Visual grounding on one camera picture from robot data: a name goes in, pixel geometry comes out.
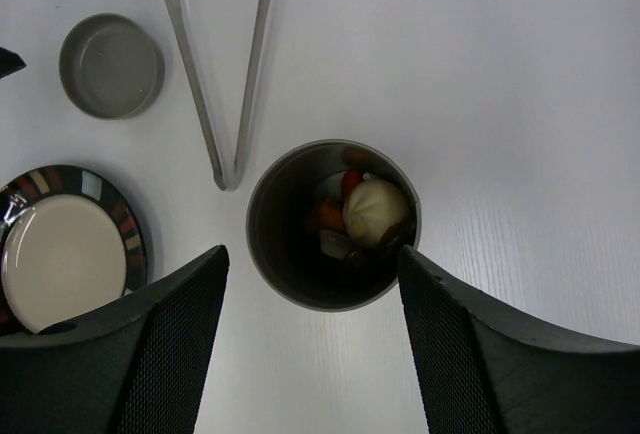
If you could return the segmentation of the red sausage piece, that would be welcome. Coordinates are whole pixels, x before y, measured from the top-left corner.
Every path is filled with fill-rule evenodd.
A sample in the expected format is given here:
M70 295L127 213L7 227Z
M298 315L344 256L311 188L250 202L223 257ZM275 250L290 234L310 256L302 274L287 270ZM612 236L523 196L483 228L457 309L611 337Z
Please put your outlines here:
M363 172L358 169L349 169L342 178L341 197L345 201L351 192L364 181Z

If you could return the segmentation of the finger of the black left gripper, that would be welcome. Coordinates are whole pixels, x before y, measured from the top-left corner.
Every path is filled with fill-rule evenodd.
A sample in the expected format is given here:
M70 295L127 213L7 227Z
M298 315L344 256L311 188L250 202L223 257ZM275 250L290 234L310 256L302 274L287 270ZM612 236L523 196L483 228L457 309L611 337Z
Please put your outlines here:
M16 53L0 48L0 78L3 79L25 68L24 60Z

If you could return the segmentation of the black white sushi piece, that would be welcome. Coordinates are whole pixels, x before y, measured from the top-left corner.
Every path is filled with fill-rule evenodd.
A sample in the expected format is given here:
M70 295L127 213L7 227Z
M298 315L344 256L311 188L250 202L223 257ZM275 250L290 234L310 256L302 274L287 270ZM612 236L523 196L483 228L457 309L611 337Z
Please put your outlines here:
M319 232L320 249L323 254L333 259L344 259L353 249L352 240L331 230Z

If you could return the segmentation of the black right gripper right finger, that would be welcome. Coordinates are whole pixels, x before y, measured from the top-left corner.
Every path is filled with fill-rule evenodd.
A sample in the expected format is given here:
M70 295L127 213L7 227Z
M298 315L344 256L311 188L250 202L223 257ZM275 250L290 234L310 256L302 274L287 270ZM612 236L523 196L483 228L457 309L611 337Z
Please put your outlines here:
M411 247L398 280L430 432L638 432L638 346L529 315Z

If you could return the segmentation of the white steamed bun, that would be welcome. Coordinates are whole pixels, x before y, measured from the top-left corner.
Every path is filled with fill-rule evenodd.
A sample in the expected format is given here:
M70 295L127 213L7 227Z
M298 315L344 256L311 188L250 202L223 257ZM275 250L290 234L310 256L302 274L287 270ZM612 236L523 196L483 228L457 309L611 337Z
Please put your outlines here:
M408 199L395 184L376 178L352 190L344 203L343 220L349 237L373 248L391 227L408 218L410 211Z

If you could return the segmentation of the metal serving tongs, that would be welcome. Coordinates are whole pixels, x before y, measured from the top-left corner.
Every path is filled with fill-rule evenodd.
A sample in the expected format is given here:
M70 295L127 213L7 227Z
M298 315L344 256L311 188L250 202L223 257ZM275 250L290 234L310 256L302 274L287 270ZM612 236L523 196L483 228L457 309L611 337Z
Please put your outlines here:
M164 0L173 27L177 46L191 89L201 132L213 172L216 186L223 192L236 190L243 177L250 153L250 131L254 102L258 90L259 69L263 57L263 45L269 20L271 0L258 0L252 44L248 59L247 74L239 120L236 148L229 173L225 172L216 143L214 129L207 110L203 88L199 79L195 57L190 46L185 16L182 12L182 0Z

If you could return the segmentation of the grey container lid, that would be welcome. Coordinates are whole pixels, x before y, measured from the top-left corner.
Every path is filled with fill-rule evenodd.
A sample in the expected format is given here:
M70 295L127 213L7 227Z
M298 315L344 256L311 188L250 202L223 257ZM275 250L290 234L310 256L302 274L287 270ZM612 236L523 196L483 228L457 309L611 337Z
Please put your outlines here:
M87 17L67 34L58 73L69 101L83 113L115 120L146 111L164 83L164 56L133 20L114 13Z

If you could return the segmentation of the brown cooked shrimp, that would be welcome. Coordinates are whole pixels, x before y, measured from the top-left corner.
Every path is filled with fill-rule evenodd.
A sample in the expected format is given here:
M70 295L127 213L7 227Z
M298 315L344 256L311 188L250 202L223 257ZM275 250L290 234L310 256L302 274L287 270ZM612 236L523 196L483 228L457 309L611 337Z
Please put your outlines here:
M386 181L389 181L393 184L395 184L402 192L403 190L393 181L385 179L384 177L380 177L379 175L377 175L375 172L371 172L368 169L368 166L366 165L366 162L369 161L371 158L370 154L368 151L362 149L362 148L356 148L356 147L349 147L346 148L344 150L343 153L343 160L345 162L349 162L350 166L353 169L358 169L360 171L363 172L363 177L364 177L364 181L365 180L370 180L370 179L384 179ZM351 237L351 240L353 241L353 243L358 247L361 248L363 251L367 250L370 251L371 253L375 253L375 256L378 257L386 257L390 252L392 252L395 249L395 246L398 243L401 243L401 239L406 235L406 231L407 230L411 230L411 224L412 224L412 206L410 203L409 198L406 196L406 198L408 199L408 202L410 204L410 216L408 218L406 218L404 221L402 221L401 223L397 224L396 226L391 227L383 236L383 238L381 239L380 243L373 248L366 248L363 247L359 244L357 244Z

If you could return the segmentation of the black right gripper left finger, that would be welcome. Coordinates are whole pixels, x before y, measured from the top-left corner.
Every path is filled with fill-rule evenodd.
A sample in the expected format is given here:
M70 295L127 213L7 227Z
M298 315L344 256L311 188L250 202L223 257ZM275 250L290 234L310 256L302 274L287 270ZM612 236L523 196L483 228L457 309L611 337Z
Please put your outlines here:
M2 337L2 432L193 432L228 272L215 246L87 314Z

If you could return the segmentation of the orange carrot piece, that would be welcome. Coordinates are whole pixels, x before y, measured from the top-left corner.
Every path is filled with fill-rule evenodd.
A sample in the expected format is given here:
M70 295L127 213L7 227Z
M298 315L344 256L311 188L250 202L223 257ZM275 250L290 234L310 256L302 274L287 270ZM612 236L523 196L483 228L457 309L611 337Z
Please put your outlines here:
M344 234L345 224L340 205L332 199L323 199L314 204L308 221L310 232L329 230Z

